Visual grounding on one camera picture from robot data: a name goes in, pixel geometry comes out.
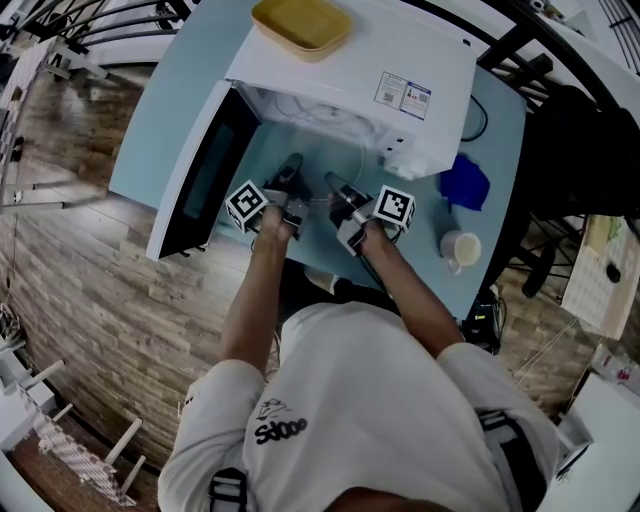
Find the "black and white marker cube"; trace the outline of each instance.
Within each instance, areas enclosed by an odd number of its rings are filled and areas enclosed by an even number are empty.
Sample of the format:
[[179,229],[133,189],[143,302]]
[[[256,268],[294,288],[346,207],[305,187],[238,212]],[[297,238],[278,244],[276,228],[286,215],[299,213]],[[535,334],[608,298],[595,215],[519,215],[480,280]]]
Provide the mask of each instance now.
[[225,201],[229,217],[243,233],[247,232],[253,217],[260,213],[267,204],[269,204],[269,200],[251,180],[244,183]]
[[411,194],[383,185],[373,215],[408,231],[415,211],[416,200]]

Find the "black railing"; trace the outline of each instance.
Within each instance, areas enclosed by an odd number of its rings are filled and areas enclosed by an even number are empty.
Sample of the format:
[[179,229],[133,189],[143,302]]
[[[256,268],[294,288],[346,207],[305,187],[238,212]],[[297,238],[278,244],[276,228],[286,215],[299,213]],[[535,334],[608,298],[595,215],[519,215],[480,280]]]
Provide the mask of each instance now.
[[609,20],[627,66],[640,76],[640,27],[623,0],[598,0]]
[[[140,0],[113,9],[104,9],[108,0],[50,0],[39,7],[17,30],[24,30],[40,38],[64,38],[76,51],[86,53],[86,48],[110,41],[148,37],[156,35],[176,34],[179,30],[175,25],[185,21],[191,14],[191,9],[184,0]],[[97,20],[115,14],[155,6],[155,12],[147,12],[140,16],[117,23],[108,23],[95,27]],[[148,24],[154,24],[157,29],[149,29]],[[141,26],[141,30],[113,33],[125,27]],[[87,38],[95,34],[105,34],[105,37]]]
[[[402,1],[456,25],[487,44],[489,49],[480,56],[478,65],[492,71],[523,94],[527,98],[530,108],[534,110],[537,106],[534,100],[544,99],[559,84],[544,76],[553,68],[551,59],[548,57],[544,59],[543,57],[546,57],[544,54],[529,62],[518,55],[517,52],[531,41],[538,41],[551,55],[564,64],[588,91],[600,109],[609,110],[618,107],[615,98],[598,75],[567,41],[540,19],[529,7],[528,2],[522,0],[482,0],[515,23],[509,32],[500,39],[496,39],[481,28],[427,0]],[[508,61],[517,67],[507,68],[510,71],[505,72],[505,64]]]

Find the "open microwave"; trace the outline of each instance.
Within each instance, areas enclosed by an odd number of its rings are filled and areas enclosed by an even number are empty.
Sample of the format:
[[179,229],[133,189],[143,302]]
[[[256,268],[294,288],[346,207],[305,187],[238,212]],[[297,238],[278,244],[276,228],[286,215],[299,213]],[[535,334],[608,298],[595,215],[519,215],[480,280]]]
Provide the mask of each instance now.
[[234,184],[261,186],[293,152],[306,158],[318,195],[329,170],[357,180],[382,167],[407,179],[410,192],[411,180],[451,168],[471,95],[472,50],[410,6],[335,3],[352,16],[353,33],[321,62],[299,61],[255,27],[249,32],[176,161],[149,258],[207,244]]

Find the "label sticker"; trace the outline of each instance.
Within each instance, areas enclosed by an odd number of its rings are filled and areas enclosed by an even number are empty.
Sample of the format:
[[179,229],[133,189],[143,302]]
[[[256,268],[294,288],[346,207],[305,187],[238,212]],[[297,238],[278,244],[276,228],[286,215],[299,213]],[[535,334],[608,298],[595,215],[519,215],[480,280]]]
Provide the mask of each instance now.
[[404,93],[400,110],[418,119],[424,119],[427,115],[430,98],[431,91],[429,89],[425,89],[413,82],[407,82],[407,89]]
[[374,100],[424,120],[430,98],[429,89],[385,71],[382,73]]

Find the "hand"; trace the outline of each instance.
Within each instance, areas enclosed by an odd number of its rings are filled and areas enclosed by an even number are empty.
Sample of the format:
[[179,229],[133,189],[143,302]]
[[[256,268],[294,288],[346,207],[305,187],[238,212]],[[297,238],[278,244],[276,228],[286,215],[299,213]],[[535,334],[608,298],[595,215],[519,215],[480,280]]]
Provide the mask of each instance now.
[[381,249],[385,242],[389,242],[389,237],[382,224],[377,220],[370,220],[364,225],[365,239],[362,241],[362,254],[366,257]]
[[279,206],[268,205],[262,214],[259,239],[269,239],[287,243],[295,234],[295,228],[282,219]]

